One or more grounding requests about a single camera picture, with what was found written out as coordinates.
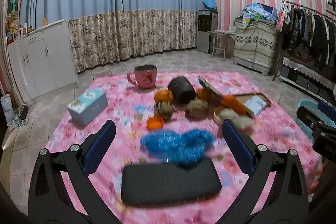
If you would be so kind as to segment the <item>white cabinet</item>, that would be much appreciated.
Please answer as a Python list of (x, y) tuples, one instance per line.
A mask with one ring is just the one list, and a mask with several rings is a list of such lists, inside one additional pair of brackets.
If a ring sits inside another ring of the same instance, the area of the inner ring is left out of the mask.
[(78, 82), (65, 20), (45, 25), (11, 43), (9, 62), (23, 102)]

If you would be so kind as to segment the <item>beige paper napkin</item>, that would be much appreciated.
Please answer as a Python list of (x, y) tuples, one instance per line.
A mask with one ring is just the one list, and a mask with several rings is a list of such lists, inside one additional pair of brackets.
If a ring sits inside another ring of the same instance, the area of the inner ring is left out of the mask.
[(246, 130), (255, 124), (255, 121), (252, 118), (239, 115), (234, 110), (228, 108), (220, 111), (219, 118), (223, 121), (230, 119), (232, 123), (240, 130)]

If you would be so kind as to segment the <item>orange plastic bag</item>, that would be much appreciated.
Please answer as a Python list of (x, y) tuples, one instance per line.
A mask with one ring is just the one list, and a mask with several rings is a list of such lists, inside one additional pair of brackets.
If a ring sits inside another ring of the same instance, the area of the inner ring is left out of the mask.
[(225, 107), (231, 108), (239, 115), (246, 116), (248, 114), (247, 108), (239, 102), (234, 95), (226, 95), (222, 98), (221, 104)]

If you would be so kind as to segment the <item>pink floral tablecloth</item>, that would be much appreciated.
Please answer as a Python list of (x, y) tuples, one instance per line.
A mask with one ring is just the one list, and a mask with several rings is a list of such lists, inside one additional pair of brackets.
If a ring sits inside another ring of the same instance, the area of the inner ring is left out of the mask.
[[(224, 95), (262, 92), (241, 73), (186, 73), (183, 75), (195, 89), (201, 88), (199, 75)], [(103, 77), (95, 80), (89, 89), (100, 89), (106, 94), (108, 107), (88, 126), (79, 129), (71, 123), (68, 112), (64, 114), (47, 147), (50, 152), (65, 151), (74, 143), (81, 144), (89, 135), (98, 132), (108, 120), (117, 126), (116, 137), (108, 149), (96, 173), (89, 179), (98, 194), (122, 223), (215, 223), (229, 208), (248, 179), (243, 174), (225, 141), (220, 137), (219, 126), (213, 120), (213, 111), (209, 117), (200, 121), (189, 121), (183, 110), (174, 113), (173, 120), (165, 123), (165, 128), (183, 133), (195, 128), (205, 129), (217, 137), (213, 147), (207, 151), (218, 172), (222, 190), (216, 198), (157, 209), (136, 209), (122, 203), (122, 170), (127, 164), (157, 161), (149, 158), (140, 149), (140, 138), (148, 133), (146, 121), (154, 116), (154, 95), (167, 89), (169, 82), (178, 73), (159, 73), (156, 89), (146, 92), (128, 82), (126, 76)], [(264, 144), (271, 151), (287, 152), (297, 150), (301, 160), (307, 184), (321, 162), (321, 156), (313, 151), (312, 143), (285, 110), (270, 99), (271, 105), (255, 118), (255, 124), (246, 133), (256, 144)]]

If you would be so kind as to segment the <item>brown paper ball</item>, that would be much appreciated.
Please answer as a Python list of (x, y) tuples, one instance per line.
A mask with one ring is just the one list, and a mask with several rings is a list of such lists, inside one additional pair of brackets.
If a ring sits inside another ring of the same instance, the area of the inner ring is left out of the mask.
[(164, 121), (171, 120), (177, 109), (166, 101), (158, 101), (154, 106), (154, 114), (160, 116)]

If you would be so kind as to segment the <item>brown phone case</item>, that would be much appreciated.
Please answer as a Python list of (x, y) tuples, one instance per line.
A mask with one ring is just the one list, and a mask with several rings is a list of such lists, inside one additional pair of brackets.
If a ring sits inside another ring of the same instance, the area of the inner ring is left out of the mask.
[(271, 106), (271, 101), (263, 93), (237, 94), (235, 97), (246, 107), (251, 118), (259, 115), (266, 107)]

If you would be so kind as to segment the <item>black rectangular pouch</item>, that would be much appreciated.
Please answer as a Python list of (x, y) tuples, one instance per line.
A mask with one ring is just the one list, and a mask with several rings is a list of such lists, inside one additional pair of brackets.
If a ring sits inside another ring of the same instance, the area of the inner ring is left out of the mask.
[(168, 206), (212, 198), (222, 184), (213, 161), (133, 164), (124, 167), (121, 200), (129, 206)]

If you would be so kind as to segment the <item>light blue booklet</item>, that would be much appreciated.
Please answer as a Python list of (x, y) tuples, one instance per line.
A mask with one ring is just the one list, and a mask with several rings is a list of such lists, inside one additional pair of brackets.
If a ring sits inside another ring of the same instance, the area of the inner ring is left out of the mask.
[(254, 95), (244, 102), (244, 106), (250, 110), (254, 116), (257, 116), (267, 107), (267, 102), (261, 97)]

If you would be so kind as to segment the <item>pink mug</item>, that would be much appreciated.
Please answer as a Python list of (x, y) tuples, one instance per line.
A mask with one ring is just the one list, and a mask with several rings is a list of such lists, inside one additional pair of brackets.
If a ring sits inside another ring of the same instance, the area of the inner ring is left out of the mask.
[(127, 74), (127, 80), (137, 85), (140, 89), (155, 88), (157, 80), (157, 67), (155, 65), (141, 65), (134, 68), (134, 71)]

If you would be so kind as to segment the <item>blue covered pot plant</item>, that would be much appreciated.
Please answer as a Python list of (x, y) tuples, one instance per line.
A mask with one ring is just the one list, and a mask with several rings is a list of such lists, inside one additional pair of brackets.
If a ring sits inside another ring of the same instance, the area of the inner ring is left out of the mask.
[(202, 0), (202, 4), (205, 10), (217, 10), (217, 2), (215, 0)]

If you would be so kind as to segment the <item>orange fruit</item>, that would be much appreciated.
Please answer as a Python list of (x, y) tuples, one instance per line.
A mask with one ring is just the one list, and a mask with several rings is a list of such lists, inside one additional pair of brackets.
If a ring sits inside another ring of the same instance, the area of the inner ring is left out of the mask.
[(203, 101), (210, 101), (213, 97), (212, 91), (208, 89), (198, 89), (196, 91), (197, 98)]
[(173, 99), (173, 94), (169, 89), (159, 90), (154, 95), (155, 103), (165, 101), (166, 103), (171, 104), (173, 102)]

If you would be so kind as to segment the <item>round metal tin lid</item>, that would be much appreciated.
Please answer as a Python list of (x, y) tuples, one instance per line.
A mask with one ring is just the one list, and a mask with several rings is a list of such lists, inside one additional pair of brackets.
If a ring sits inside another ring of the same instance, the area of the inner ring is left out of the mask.
[(217, 106), (216, 108), (214, 108), (214, 112), (213, 112), (213, 120), (214, 122), (221, 126), (223, 123), (223, 120), (220, 118), (219, 114), (221, 113), (222, 110), (224, 110), (225, 107), (224, 106)]

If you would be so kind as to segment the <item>blue plastic bag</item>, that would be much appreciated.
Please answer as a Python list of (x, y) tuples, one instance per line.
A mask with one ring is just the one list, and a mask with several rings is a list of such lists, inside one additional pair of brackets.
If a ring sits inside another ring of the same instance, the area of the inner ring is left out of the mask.
[(191, 164), (204, 158), (215, 136), (208, 130), (192, 129), (184, 133), (161, 129), (140, 139), (141, 148), (150, 157), (175, 164)]

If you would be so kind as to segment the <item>clothes rack with clothes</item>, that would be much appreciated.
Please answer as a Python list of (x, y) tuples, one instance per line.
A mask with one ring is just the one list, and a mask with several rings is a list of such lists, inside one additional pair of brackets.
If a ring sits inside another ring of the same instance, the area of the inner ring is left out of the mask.
[(278, 13), (276, 72), (283, 66), (328, 88), (335, 85), (335, 19), (283, 0)]

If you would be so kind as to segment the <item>covered storage cabinet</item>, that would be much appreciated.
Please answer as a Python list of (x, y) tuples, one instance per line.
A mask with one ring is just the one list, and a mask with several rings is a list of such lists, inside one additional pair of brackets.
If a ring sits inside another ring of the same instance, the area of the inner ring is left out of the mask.
[(276, 23), (270, 20), (235, 20), (234, 63), (269, 75), (277, 55)]

